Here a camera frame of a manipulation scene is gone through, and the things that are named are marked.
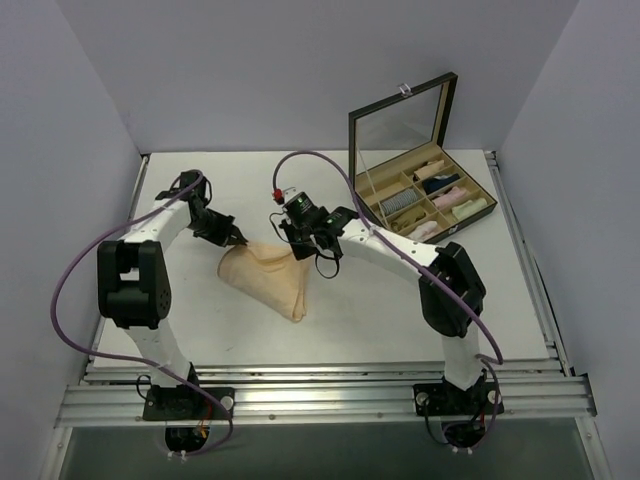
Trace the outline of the beige underwear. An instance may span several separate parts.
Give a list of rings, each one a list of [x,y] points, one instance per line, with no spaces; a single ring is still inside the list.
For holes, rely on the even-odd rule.
[[[218,277],[291,322],[307,314],[311,260],[298,261],[290,247],[259,242],[238,245],[221,258]]]

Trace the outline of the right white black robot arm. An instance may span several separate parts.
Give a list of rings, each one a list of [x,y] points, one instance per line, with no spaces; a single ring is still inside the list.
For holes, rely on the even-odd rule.
[[[280,228],[297,257],[325,251],[335,261],[359,258],[416,285],[423,318],[442,339],[445,403],[464,413],[479,402],[479,336],[488,333],[480,320],[486,289],[463,247],[412,241],[345,207],[328,212],[305,200],[290,201],[282,210]]]

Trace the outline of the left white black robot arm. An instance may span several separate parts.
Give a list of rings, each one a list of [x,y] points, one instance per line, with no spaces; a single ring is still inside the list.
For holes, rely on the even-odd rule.
[[[165,405],[179,419],[200,411],[202,395],[190,386],[198,384],[197,374],[168,320],[172,290],[165,253],[185,230],[221,248],[248,244],[233,216],[209,208],[212,198],[201,171],[183,171],[157,194],[148,214],[130,222],[120,238],[97,247],[100,313],[134,342],[152,369],[151,385],[170,389]]]

